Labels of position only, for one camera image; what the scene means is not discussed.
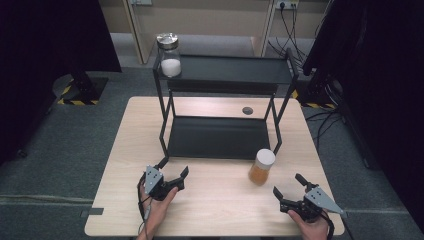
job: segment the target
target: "metal lid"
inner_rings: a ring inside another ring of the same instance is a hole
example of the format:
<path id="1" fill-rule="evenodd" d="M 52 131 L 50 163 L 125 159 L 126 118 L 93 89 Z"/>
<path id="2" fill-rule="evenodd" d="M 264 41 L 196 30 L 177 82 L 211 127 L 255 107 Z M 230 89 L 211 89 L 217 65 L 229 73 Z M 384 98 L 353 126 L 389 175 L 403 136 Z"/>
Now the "metal lid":
<path id="1" fill-rule="evenodd" d="M 161 33 L 156 37 L 158 47 L 165 50 L 171 50 L 178 47 L 178 37 L 173 33 Z"/>

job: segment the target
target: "orange liquid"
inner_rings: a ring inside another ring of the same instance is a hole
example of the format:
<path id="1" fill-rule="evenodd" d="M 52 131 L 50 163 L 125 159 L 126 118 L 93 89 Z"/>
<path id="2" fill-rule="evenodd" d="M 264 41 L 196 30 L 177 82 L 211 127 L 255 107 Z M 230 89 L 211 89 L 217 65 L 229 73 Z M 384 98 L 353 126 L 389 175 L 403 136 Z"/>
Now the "orange liquid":
<path id="1" fill-rule="evenodd" d="M 249 171 L 249 179 L 256 185 L 263 185 L 268 179 L 269 170 L 264 170 L 253 164 Z"/>

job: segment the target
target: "human hand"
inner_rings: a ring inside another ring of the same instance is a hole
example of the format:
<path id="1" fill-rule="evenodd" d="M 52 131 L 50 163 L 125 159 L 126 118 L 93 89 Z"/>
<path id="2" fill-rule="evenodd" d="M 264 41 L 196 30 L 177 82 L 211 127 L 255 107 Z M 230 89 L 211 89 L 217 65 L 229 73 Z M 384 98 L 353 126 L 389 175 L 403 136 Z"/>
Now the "human hand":
<path id="1" fill-rule="evenodd" d="M 328 223 L 321 216 L 315 222 L 308 223 L 303 221 L 300 215 L 293 211 L 289 210 L 287 212 L 293 221 L 297 224 L 302 232 L 303 240 L 326 240 L 328 233 Z"/>
<path id="2" fill-rule="evenodd" d="M 163 201 L 157 201 L 145 193 L 144 182 L 140 184 L 141 199 L 144 208 L 144 227 L 137 237 L 137 240 L 151 240 L 159 226 L 165 220 L 166 212 L 171 201 L 177 195 L 178 188 L 174 187 L 169 191 Z"/>

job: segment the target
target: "shelf lower surface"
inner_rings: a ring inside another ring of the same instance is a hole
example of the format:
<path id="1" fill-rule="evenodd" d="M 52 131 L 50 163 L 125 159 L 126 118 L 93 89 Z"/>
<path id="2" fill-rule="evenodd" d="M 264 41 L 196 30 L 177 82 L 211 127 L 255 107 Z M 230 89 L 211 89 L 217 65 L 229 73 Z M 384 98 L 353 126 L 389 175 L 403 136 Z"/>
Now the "shelf lower surface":
<path id="1" fill-rule="evenodd" d="M 168 154 L 254 160 L 262 148 L 270 149 L 264 119 L 177 116 L 172 124 Z"/>

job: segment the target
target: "wrist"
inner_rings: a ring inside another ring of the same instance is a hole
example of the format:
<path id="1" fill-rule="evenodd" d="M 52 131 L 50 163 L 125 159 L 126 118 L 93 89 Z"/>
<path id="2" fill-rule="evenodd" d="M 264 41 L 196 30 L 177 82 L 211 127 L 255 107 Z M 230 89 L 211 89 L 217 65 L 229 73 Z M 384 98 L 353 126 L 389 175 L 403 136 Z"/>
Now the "wrist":
<path id="1" fill-rule="evenodd" d="M 152 240 L 158 228 L 159 228 L 159 225 L 157 224 L 147 223 L 146 225 L 145 223 L 143 229 L 138 234 L 136 240 Z"/>

